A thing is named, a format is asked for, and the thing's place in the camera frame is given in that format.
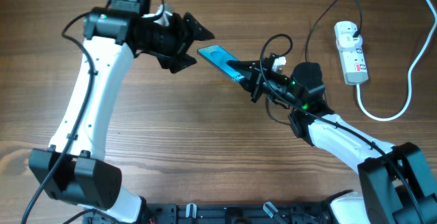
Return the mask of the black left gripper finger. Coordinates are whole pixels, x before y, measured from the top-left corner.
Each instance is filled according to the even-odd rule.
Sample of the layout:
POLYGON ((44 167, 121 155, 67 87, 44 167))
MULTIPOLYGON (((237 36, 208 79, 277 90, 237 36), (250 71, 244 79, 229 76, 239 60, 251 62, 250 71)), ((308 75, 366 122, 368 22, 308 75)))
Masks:
POLYGON ((194 40, 206 41, 214 39, 214 34, 201 25, 190 12, 185 13, 184 21, 191 30, 191 35, 194 40))
POLYGON ((197 60, 188 54, 173 54, 173 53, 158 53, 158 52, 150 52, 150 54, 157 58, 162 69, 167 69, 172 74, 175 74, 197 63, 197 60))

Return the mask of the blue Galaxy smartphone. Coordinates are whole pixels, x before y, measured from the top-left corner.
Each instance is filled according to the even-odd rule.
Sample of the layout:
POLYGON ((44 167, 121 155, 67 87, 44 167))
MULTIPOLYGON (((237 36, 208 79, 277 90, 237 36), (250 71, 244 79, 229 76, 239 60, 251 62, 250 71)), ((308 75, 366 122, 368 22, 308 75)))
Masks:
POLYGON ((229 77, 233 82, 239 83, 244 76, 233 69, 227 62, 238 61, 233 55, 228 53, 219 45, 211 45, 197 50, 197 54, 212 64, 217 70, 229 77))

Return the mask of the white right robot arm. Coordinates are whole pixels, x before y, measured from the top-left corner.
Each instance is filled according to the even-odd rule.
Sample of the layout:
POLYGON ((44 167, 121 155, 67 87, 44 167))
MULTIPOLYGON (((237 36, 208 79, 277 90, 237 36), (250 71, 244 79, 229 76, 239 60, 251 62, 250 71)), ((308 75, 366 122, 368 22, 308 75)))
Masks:
POLYGON ((285 76, 274 71, 277 60, 271 55, 249 64, 253 99, 265 94, 289 105, 296 137, 331 153, 359 176, 360 193, 331 201, 336 222, 435 223, 436 180, 419 147, 380 141, 347 124, 323 99, 319 64, 300 63, 285 76))

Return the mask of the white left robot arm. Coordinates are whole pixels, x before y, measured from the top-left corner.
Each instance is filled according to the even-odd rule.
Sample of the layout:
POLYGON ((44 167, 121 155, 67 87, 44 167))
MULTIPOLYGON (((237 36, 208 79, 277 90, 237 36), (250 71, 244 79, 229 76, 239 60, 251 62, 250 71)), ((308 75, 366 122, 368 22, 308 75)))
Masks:
POLYGON ((82 62, 62 123, 45 150, 34 149, 29 168, 38 193, 118 223, 156 223, 143 197, 122 186, 121 170, 105 162, 109 120, 133 60, 157 58, 172 73, 193 64, 193 42, 214 38, 190 13, 179 15, 166 3, 150 12, 151 0, 108 0, 80 15, 82 62))

